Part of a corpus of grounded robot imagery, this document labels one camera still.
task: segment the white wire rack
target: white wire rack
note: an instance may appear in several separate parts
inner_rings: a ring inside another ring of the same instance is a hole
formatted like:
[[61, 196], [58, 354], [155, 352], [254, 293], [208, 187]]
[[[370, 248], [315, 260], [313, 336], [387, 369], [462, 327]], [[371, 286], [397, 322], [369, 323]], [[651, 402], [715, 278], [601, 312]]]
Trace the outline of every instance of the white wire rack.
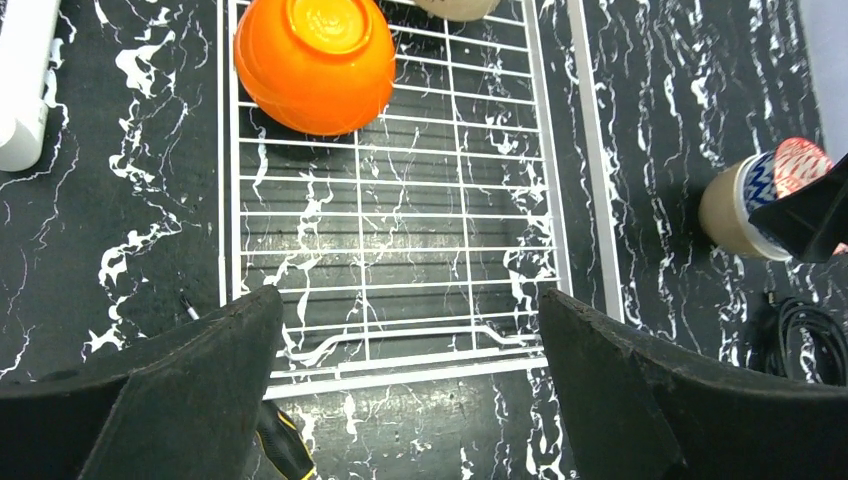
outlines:
[[538, 298], [570, 291], [532, 1], [470, 24], [379, 4], [395, 93], [351, 135], [275, 124], [229, 53], [222, 285], [286, 303], [266, 398], [543, 366]]

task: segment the bowl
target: bowl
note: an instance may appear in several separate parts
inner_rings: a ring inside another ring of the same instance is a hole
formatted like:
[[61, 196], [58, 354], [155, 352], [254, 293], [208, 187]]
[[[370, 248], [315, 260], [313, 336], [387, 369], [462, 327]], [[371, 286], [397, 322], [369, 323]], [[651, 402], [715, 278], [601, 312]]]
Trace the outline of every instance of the bowl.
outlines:
[[392, 95], [394, 43], [372, 0], [254, 0], [233, 54], [259, 108], [300, 132], [350, 133]]
[[454, 22], [480, 20], [498, 6], [500, 0], [415, 0], [428, 12]]

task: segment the white cylinder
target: white cylinder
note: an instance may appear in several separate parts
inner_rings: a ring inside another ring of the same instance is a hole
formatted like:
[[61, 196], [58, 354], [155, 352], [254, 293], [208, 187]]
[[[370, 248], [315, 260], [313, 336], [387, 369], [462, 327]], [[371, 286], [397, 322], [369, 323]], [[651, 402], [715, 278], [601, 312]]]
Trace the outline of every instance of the white cylinder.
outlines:
[[8, 0], [0, 29], [0, 170], [16, 172], [41, 156], [47, 105], [44, 73], [61, 0]]
[[480, 20], [498, 6], [500, 0], [415, 0], [428, 12], [454, 22]]

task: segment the beige cup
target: beige cup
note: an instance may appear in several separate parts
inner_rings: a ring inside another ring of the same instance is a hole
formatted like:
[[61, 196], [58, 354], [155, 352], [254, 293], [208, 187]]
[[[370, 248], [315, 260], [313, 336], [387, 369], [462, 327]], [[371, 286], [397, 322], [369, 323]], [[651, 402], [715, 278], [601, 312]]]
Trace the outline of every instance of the beige cup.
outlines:
[[730, 253], [785, 262], [792, 256], [769, 241], [748, 222], [745, 209], [745, 175], [757, 155], [721, 172], [704, 192], [698, 217], [710, 238]]
[[419, 7], [454, 22], [480, 20], [498, 6], [500, 0], [415, 0]]

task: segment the marble surface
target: marble surface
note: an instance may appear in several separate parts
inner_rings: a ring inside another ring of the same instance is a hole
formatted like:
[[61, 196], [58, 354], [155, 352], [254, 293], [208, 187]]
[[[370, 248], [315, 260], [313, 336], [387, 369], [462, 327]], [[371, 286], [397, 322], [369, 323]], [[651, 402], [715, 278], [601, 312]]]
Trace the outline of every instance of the marble surface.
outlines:
[[[603, 308], [578, 103], [581, 82], [591, 82], [629, 324], [744, 364], [746, 321], [766, 288], [845, 311], [844, 259], [742, 260], [697, 225], [700, 192], [721, 168], [787, 136], [821, 140], [794, 1], [587, 2], [591, 79], [575, 73], [565, 0], [535, 6], [578, 298]], [[201, 312], [218, 304], [221, 7], [63, 2], [44, 158], [0, 173], [0, 382], [34, 380], [187, 321], [180, 289]], [[390, 109], [404, 115], [403, 105]], [[324, 479], [578, 477], [544, 369], [280, 403]], [[253, 456], [245, 478], [274, 472]]]

